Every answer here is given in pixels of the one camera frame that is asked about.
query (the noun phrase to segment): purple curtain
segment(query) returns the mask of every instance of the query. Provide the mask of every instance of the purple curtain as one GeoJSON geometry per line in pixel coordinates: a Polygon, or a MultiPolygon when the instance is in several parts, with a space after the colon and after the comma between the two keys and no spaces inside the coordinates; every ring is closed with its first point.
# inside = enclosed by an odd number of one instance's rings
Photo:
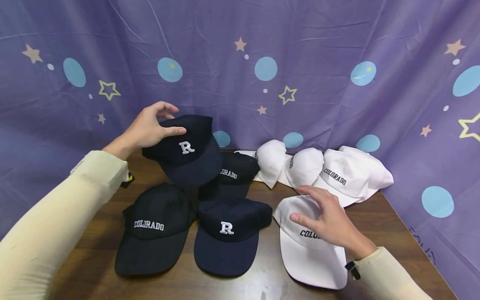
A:
{"type": "Polygon", "coordinates": [[[480,6],[463,0],[4,0],[0,237],[158,100],[225,149],[356,146],[460,299],[480,292],[480,6]]]}

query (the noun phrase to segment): wooden table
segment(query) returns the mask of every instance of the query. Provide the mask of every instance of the wooden table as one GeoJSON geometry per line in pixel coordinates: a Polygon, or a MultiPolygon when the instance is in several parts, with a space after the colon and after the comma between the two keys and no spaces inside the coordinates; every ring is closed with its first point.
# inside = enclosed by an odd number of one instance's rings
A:
{"type": "MultiPolygon", "coordinates": [[[[371,299],[361,281],[350,276],[340,291],[313,288],[298,283],[285,271],[280,254],[279,228],[275,221],[262,229],[258,251],[250,270],[235,279],[219,279],[202,272],[193,258],[198,225],[190,228],[180,259],[160,276],[122,278],[113,265],[124,227],[122,210],[147,188],[167,180],[160,166],[140,153],[129,159],[135,181],[119,189],[103,206],[82,239],[60,269],[51,299],[135,299],[135,300],[289,300],[289,299],[371,299]]],[[[189,191],[196,202],[196,191],[189,191]]],[[[278,203],[296,192],[277,183],[273,190],[252,183],[248,198],[266,202],[275,210],[278,203]]],[[[359,230],[377,245],[385,246],[433,299],[456,299],[430,263],[400,218],[381,193],[346,209],[359,230]]]]}

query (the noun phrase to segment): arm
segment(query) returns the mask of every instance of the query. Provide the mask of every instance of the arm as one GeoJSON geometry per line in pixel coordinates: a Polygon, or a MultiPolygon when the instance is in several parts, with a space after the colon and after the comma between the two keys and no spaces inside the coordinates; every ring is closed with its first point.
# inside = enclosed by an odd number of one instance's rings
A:
{"type": "Polygon", "coordinates": [[[158,102],[103,151],[91,151],[70,176],[34,205],[0,242],[0,299],[45,299],[48,288],[97,210],[128,177],[125,159],[136,149],[157,144],[179,127],[163,128],[157,116],[178,108],[158,102]]]}
{"type": "Polygon", "coordinates": [[[312,186],[301,186],[297,191],[310,195],[324,212],[318,220],[301,214],[292,214],[290,219],[313,230],[323,240],[349,251],[365,286],[375,299],[432,300],[387,249],[378,248],[358,231],[336,196],[312,186]]]}

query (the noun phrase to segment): yellow star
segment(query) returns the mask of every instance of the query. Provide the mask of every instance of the yellow star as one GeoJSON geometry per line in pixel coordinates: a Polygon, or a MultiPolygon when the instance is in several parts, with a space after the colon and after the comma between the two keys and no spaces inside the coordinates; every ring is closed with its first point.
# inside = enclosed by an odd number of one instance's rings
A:
{"type": "Polygon", "coordinates": [[[281,93],[280,95],[278,95],[280,97],[280,99],[283,100],[283,105],[285,105],[289,101],[295,102],[295,96],[294,95],[295,95],[296,91],[297,91],[296,88],[290,89],[288,86],[285,86],[285,91],[283,93],[281,93]],[[291,98],[288,98],[288,99],[285,100],[285,94],[287,92],[291,92],[292,95],[290,96],[291,98]]]}
{"type": "Polygon", "coordinates": [[[257,109],[257,111],[262,115],[262,114],[267,114],[267,108],[264,108],[263,106],[260,105],[260,108],[257,109]]]}
{"type": "Polygon", "coordinates": [[[32,47],[30,47],[28,44],[25,45],[27,46],[27,50],[23,51],[22,53],[28,56],[32,63],[36,63],[37,61],[43,62],[43,60],[40,58],[40,50],[32,49],[32,47]]]}
{"type": "Polygon", "coordinates": [[[243,52],[245,52],[245,49],[244,49],[244,48],[245,48],[245,45],[246,45],[247,43],[244,43],[244,42],[241,40],[241,37],[240,37],[240,39],[239,39],[238,41],[236,41],[236,42],[234,42],[234,43],[235,43],[235,45],[237,45],[237,51],[238,51],[238,50],[242,50],[243,52]]]}
{"type": "Polygon", "coordinates": [[[454,56],[456,56],[459,50],[466,47],[466,46],[461,44],[461,41],[462,40],[460,39],[453,44],[447,44],[448,49],[445,52],[445,54],[452,53],[454,56]]]}
{"type": "Polygon", "coordinates": [[[103,82],[101,80],[99,80],[98,82],[100,82],[100,92],[98,92],[98,93],[100,95],[104,95],[105,97],[107,97],[107,99],[109,101],[112,100],[113,96],[121,96],[120,93],[116,89],[117,84],[115,82],[112,82],[112,83],[109,83],[109,84],[106,83],[106,82],[103,82]],[[111,86],[112,90],[113,90],[113,93],[110,93],[110,94],[105,93],[103,90],[105,89],[106,86],[111,86]]]}
{"type": "Polygon", "coordinates": [[[427,125],[427,127],[422,127],[420,135],[423,135],[424,137],[427,137],[427,134],[432,131],[430,129],[430,124],[427,125]]]}
{"type": "Polygon", "coordinates": [[[458,123],[460,123],[460,125],[462,126],[463,128],[463,131],[462,133],[460,134],[460,138],[463,139],[463,138],[466,138],[466,137],[473,137],[475,139],[477,139],[477,141],[480,142],[480,136],[477,134],[477,133],[467,133],[469,128],[468,128],[468,125],[467,124],[472,124],[472,123],[475,123],[476,121],[478,121],[480,119],[480,112],[478,113],[478,115],[476,115],[473,119],[471,120],[458,120],[458,123]]]}

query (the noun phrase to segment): hand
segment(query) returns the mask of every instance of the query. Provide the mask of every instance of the hand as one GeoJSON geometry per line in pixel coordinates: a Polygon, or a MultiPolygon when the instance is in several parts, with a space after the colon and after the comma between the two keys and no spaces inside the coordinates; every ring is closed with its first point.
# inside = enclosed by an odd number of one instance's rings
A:
{"type": "Polygon", "coordinates": [[[300,186],[297,192],[310,195],[323,213],[318,220],[296,213],[290,216],[290,220],[313,230],[326,242],[346,248],[355,260],[365,258],[377,250],[377,246],[353,225],[335,195],[309,185],[300,186]]]}
{"type": "Polygon", "coordinates": [[[151,147],[168,136],[185,134],[185,128],[162,127],[157,120],[157,117],[173,119],[170,112],[178,111],[175,105],[163,101],[145,107],[130,127],[103,150],[125,160],[137,149],[151,147]]]}

